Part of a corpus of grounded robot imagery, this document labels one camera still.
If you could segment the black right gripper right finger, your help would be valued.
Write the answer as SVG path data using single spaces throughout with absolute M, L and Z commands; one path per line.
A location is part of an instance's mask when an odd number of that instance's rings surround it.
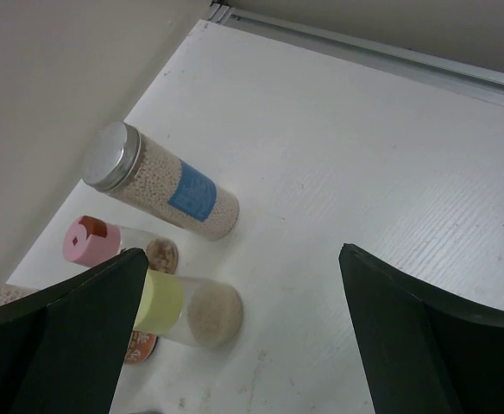
M 504 310 L 353 244 L 339 265 L 375 412 L 504 413 Z

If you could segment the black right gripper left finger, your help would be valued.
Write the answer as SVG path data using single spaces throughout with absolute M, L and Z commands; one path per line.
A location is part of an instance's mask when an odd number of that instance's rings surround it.
M 127 250 L 0 306 L 0 413 L 107 413 L 148 259 Z

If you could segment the yellow cap spice bottle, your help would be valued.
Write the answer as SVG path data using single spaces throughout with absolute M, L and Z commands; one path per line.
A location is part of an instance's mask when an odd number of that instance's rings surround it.
M 237 335 L 243 316 L 242 300 L 231 285 L 149 270 L 134 330 L 188 346 L 216 348 Z

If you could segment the tall jar blue label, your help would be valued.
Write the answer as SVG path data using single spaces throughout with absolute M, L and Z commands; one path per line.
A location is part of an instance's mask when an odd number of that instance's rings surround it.
M 109 124 L 91 142 L 82 179 L 96 191 L 211 241 L 228 235 L 240 212 L 232 193 L 125 122 Z

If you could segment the pink cap spice bottle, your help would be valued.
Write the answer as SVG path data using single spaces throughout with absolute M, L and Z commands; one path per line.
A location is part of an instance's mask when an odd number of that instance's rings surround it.
M 97 266 L 131 248 L 140 248 L 148 267 L 174 274 L 179 252 L 173 241 L 145 230 L 107 223 L 93 216 L 78 217 L 66 231 L 62 253 L 72 263 Z

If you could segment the aluminium table edge rail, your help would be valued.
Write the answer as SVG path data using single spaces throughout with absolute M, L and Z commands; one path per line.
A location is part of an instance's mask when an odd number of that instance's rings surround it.
M 504 107 L 504 72 L 265 16 L 225 1 L 211 2 L 204 20 Z

